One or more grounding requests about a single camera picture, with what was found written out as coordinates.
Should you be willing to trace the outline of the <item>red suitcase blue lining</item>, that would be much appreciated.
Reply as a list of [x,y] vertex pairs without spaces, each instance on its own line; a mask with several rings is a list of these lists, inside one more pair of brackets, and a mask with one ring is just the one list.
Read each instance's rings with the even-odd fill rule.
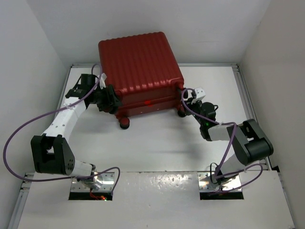
[[102,40],[100,62],[122,105],[115,112],[122,129],[129,118],[167,109],[185,116],[184,78],[162,31]]

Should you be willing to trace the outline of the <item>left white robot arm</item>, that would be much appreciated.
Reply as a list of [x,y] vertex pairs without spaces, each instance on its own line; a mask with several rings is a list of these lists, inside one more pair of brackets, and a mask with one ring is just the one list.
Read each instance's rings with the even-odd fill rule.
[[77,84],[65,95],[62,107],[51,125],[30,142],[34,167],[42,174],[89,177],[95,166],[76,160],[70,146],[70,135],[89,105],[97,105],[99,111],[115,114],[122,105],[113,86],[104,86],[106,74],[82,74]]

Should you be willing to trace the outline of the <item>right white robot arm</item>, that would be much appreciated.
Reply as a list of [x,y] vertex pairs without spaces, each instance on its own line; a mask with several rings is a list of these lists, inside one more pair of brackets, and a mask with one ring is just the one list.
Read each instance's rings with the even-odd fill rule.
[[214,184],[236,176],[252,163],[264,159],[274,152],[274,147],[254,119],[241,124],[216,122],[217,105],[210,102],[182,100],[187,115],[192,115],[199,123],[200,133],[206,141],[228,141],[221,162],[210,175]]

